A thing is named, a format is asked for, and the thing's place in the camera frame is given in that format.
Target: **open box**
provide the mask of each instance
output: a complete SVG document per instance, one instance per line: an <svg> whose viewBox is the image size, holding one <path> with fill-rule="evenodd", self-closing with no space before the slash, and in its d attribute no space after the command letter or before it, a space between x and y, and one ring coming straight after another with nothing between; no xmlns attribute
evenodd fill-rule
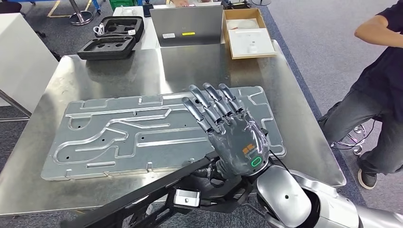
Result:
<svg viewBox="0 0 403 228"><path fill-rule="evenodd" d="M225 10L222 27L232 59L276 55L259 9Z"/></svg>

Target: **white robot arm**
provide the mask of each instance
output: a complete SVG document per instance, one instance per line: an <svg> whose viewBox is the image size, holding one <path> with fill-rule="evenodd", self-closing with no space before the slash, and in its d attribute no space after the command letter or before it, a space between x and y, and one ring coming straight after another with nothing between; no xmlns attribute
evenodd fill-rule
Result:
<svg viewBox="0 0 403 228"><path fill-rule="evenodd" d="M356 206L339 195L335 188L274 165L269 158L266 136L228 87L219 85L223 97L210 84L205 83L203 87L214 104L194 85L189 89L203 110L200 112L187 97L183 98L183 104L205 130L219 154L218 172L224 178L240 175L252 182L259 202L266 210L265 219L271 226L403 228L400 214Z"/></svg>

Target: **jeans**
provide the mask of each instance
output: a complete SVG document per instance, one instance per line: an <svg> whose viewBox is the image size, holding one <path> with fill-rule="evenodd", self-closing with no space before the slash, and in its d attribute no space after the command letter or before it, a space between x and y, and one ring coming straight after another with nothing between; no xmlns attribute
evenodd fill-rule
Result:
<svg viewBox="0 0 403 228"><path fill-rule="evenodd" d="M403 170L403 123L393 117L393 112L367 95L351 89L345 98L336 103L318 120L329 143L339 142L357 125L374 116L382 118L378 144L358 159L366 173L396 173Z"/></svg>

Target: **man's arm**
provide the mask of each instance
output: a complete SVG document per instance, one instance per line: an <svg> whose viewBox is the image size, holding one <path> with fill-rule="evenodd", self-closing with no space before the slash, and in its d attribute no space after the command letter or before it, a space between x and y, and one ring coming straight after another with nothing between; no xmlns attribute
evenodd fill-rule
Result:
<svg viewBox="0 0 403 228"><path fill-rule="evenodd" d="M171 0L175 4L176 7L188 6L188 0Z"/></svg>
<svg viewBox="0 0 403 228"><path fill-rule="evenodd" d="M376 15L360 25L354 35L370 44L403 48L403 35L388 29L388 24L384 16Z"/></svg>

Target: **man's hand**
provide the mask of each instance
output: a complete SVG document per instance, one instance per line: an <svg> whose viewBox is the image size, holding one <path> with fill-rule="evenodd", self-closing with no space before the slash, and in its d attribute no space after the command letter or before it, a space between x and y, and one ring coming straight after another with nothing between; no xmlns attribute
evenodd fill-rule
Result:
<svg viewBox="0 0 403 228"><path fill-rule="evenodd" d="M171 0L176 7L189 6L188 0Z"/></svg>

